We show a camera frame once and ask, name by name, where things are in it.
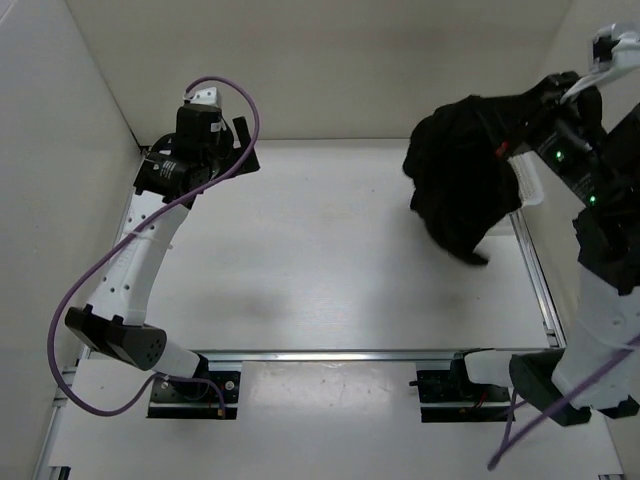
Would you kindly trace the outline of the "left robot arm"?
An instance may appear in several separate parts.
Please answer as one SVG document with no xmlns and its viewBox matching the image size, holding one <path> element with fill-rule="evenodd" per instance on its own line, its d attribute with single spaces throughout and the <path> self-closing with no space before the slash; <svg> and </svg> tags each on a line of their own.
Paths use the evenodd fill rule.
<svg viewBox="0 0 640 480">
<path fill-rule="evenodd" d="M 109 261 L 86 305 L 70 308 L 64 319 L 69 330 L 98 352 L 142 371 L 175 377 L 175 388 L 188 400 L 208 392 L 203 360 L 145 320 L 165 254 L 194 202 L 187 200 L 159 218 L 153 215 L 232 169 L 250 140 L 245 118 L 226 123 L 214 102 L 192 100 L 181 106 L 175 132 L 154 144 L 134 180 L 122 233 L 131 242 Z"/>
</svg>

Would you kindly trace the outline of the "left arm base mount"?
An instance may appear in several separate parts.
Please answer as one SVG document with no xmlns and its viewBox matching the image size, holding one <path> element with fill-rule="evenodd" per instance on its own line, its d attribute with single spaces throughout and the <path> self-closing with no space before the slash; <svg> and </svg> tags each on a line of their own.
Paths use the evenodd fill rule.
<svg viewBox="0 0 640 480">
<path fill-rule="evenodd" d="M 147 417 L 165 420 L 235 420 L 241 387 L 239 364 L 211 364 L 210 380 L 223 394 L 219 405 L 215 389 L 202 384 L 183 384 L 155 380 L 151 388 Z"/>
</svg>

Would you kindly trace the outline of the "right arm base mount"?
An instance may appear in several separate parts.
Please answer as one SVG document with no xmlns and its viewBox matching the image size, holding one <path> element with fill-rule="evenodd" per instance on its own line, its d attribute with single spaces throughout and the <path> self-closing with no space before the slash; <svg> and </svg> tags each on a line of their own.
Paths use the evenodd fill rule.
<svg viewBox="0 0 640 480">
<path fill-rule="evenodd" d="M 423 424 L 506 421 L 511 394 L 505 387 L 469 383 L 446 370 L 418 370 L 408 385 L 417 389 Z"/>
</svg>

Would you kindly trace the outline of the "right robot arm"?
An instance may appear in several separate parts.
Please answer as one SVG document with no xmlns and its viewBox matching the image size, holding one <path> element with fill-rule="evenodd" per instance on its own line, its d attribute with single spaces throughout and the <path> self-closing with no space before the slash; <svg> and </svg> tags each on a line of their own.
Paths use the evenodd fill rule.
<svg viewBox="0 0 640 480">
<path fill-rule="evenodd" d="M 593 412 L 636 416 L 629 360 L 639 347 L 639 113 L 602 127 L 602 98 L 575 72 L 552 74 L 517 97 L 519 121 L 486 129 L 496 154 L 535 153 L 581 202 L 576 317 L 560 349 L 458 353 L 449 387 L 470 400 L 485 385 L 510 388 L 562 426 Z"/>
</svg>

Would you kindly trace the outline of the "black trousers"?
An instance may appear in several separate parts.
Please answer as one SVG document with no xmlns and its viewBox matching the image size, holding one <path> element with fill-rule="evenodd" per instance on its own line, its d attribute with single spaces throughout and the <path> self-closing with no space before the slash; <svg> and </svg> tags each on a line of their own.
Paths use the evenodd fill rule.
<svg viewBox="0 0 640 480">
<path fill-rule="evenodd" d="M 410 209 L 433 242 L 465 265 L 488 264 L 476 248 L 522 206 L 515 171 L 496 151 L 540 96 L 538 87 L 514 95 L 469 95 L 436 108 L 410 135 L 402 164 L 414 186 Z"/>
</svg>

